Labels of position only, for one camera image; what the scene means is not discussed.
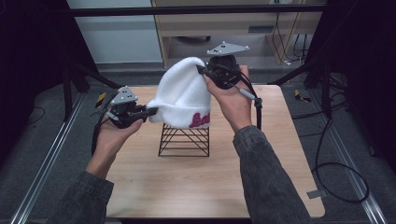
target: wall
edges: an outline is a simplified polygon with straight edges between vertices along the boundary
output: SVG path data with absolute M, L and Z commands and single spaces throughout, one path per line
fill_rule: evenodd
M 151 7 L 149 0 L 67 0 L 71 8 Z M 153 16 L 81 17 L 78 26 L 95 63 L 162 63 Z

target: gray carpet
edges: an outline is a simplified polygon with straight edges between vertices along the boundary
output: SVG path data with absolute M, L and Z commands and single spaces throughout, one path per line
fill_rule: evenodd
M 255 43 L 254 41 L 259 41 L 259 39 L 253 38 L 252 41 Z M 183 46 L 183 43 L 173 42 L 173 44 Z M 179 52 L 184 52 L 184 55 L 189 54 L 191 52 L 188 48 L 189 46 L 183 46 L 184 51 L 180 50 Z M 178 57 L 184 57 L 182 53 L 177 56 L 172 51 L 171 55 L 175 61 L 177 61 Z M 251 62 L 249 56 L 246 56 L 246 64 Z M 292 69 L 282 65 L 277 69 L 277 72 L 272 73 L 272 69 L 276 69 L 273 63 L 262 64 L 255 62 L 255 64 L 255 69 L 251 70 L 251 80 L 255 83 L 274 81 Z M 159 83 L 162 73 L 163 70 L 146 73 L 132 72 L 104 75 L 120 84 L 155 85 Z M 295 89 L 304 92 L 302 80 L 304 80 L 304 75 L 298 76 L 282 87 L 290 113 L 293 116 L 318 111 L 314 103 L 295 99 Z M 91 156 L 92 127 L 97 118 L 90 117 L 90 114 L 94 111 L 93 107 L 98 94 L 102 91 L 113 90 L 92 79 L 90 79 L 90 83 L 92 88 L 89 93 L 84 93 L 84 101 L 82 108 L 78 112 L 77 121 L 73 124 L 73 128 L 64 142 L 62 151 L 49 174 L 48 180 L 37 198 L 29 216 L 30 219 L 46 218 L 50 214 L 51 209 L 56 205 L 78 173 L 85 168 Z M 62 125 L 64 118 L 62 90 L 62 86 L 57 86 L 37 96 L 35 105 L 44 108 L 45 114 L 39 119 L 42 115 L 42 110 L 39 108 L 35 109 L 31 116 L 31 121 L 39 120 L 26 125 L 12 156 L 0 171 L 0 219 L 10 219 L 14 214 Z M 342 95 L 337 95 L 332 103 L 336 104 L 344 100 Z M 308 119 L 295 119 L 294 123 L 299 135 L 320 133 L 325 125 L 320 115 Z M 347 107 L 340 107 L 333 112 L 332 125 L 336 127 L 348 153 L 367 180 L 370 190 L 388 223 L 396 223 L 396 214 L 394 213 L 396 211 L 396 199 L 394 197 L 396 175 L 389 169 L 389 166 L 380 155 L 377 157 L 370 155 L 365 135 L 357 124 L 356 118 L 348 112 Z M 319 138 L 319 135 L 300 138 L 310 167 L 315 165 Z M 319 161 L 340 161 L 334 142 L 328 133 L 326 133 L 320 149 Z M 333 192 L 348 199 L 357 199 L 345 169 L 332 166 L 324 167 L 320 169 L 320 175 L 326 186 Z M 315 223 L 371 223 L 360 204 L 344 203 L 333 196 L 323 198 L 323 202 L 326 214 L 322 218 L 315 219 Z

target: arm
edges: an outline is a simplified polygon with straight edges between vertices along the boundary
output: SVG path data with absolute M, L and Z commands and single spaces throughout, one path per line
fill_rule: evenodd
M 142 123 L 140 119 L 127 129 L 118 129 L 109 121 L 102 124 L 86 170 L 67 190 L 47 223 L 105 223 L 113 190 L 113 183 L 106 180 L 107 173 L 122 145 Z
M 248 77 L 248 68 L 241 66 Z M 207 89 L 219 102 L 235 132 L 233 144 L 240 170 L 247 210 L 252 223 L 310 223 L 310 217 L 264 133 L 251 122 L 251 100 L 237 88 L 219 89 L 205 77 Z M 248 91 L 243 82 L 236 86 Z

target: gray sleeve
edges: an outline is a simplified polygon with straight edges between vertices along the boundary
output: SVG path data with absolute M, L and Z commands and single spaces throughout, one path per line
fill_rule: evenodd
M 105 223 L 114 184 L 83 172 L 59 201 L 49 223 Z
M 311 223 L 303 201 L 264 133 L 248 126 L 236 133 L 233 145 L 240 158 L 252 223 Z

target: gray floor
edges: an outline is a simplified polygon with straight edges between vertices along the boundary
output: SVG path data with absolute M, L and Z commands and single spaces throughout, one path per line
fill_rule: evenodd
M 267 83 L 286 75 L 290 70 L 300 66 L 299 61 L 292 65 L 279 65 L 276 63 L 273 53 L 269 50 L 269 43 L 262 35 L 252 36 L 212 36 L 209 42 L 186 43 L 175 38 L 169 54 L 170 62 L 175 63 L 189 56 L 209 58 L 205 53 L 214 48 L 222 41 L 238 45 L 249 45 L 251 51 L 235 54 L 240 64 L 247 64 L 250 68 L 251 80 L 254 83 Z M 158 84 L 163 70 L 150 70 L 149 72 L 134 72 L 122 74 L 104 74 L 108 78 L 122 84 L 153 85 Z M 293 116 L 318 111 L 315 102 L 305 102 L 294 97 L 294 91 L 300 90 L 305 96 L 315 99 L 320 88 L 306 91 L 303 86 L 304 75 L 300 75 L 282 86 L 285 99 L 290 113 Z M 90 79 L 92 87 L 88 93 L 83 93 L 84 99 L 81 109 L 78 111 L 76 122 L 63 143 L 62 150 L 49 172 L 48 179 L 38 195 L 29 219 L 46 218 L 54 205 L 63 195 L 66 188 L 73 182 L 78 173 L 84 169 L 91 156 L 92 127 L 96 122 L 90 114 L 95 111 L 94 104 L 97 96 L 102 91 L 113 91 L 101 83 Z M 19 143 L 7 162 L 0 171 L 0 219 L 7 220 L 17 210 L 23 197 L 34 181 L 42 161 L 46 158 L 57 132 L 61 129 L 64 117 L 62 86 L 56 86 L 51 90 L 44 91 L 36 97 L 37 108 L 31 115 L 32 124 L 26 125 Z M 335 95 L 333 104 L 343 102 L 343 95 Z M 320 133 L 325 124 L 321 115 L 308 119 L 295 119 L 295 127 L 307 157 L 310 167 L 315 165 L 315 155 L 318 149 L 319 135 L 303 136 L 312 133 Z M 371 196 L 378 204 L 381 212 L 388 223 L 396 223 L 396 176 L 389 169 L 388 164 L 381 157 L 372 157 L 369 146 L 365 140 L 362 129 L 357 124 L 356 118 L 342 106 L 333 112 L 332 134 L 336 132 L 342 140 L 342 146 L 354 161 L 359 172 L 367 180 Z M 320 148 L 319 161 L 343 161 L 340 157 L 338 145 L 330 131 L 326 132 L 323 144 Z M 342 197 L 357 199 L 353 181 L 345 169 L 339 167 L 324 167 L 320 170 L 323 182 L 331 191 Z M 322 218 L 315 219 L 315 223 L 386 223 L 374 222 L 367 215 L 367 206 L 361 203 L 345 203 L 333 196 L 323 198 L 326 214 Z

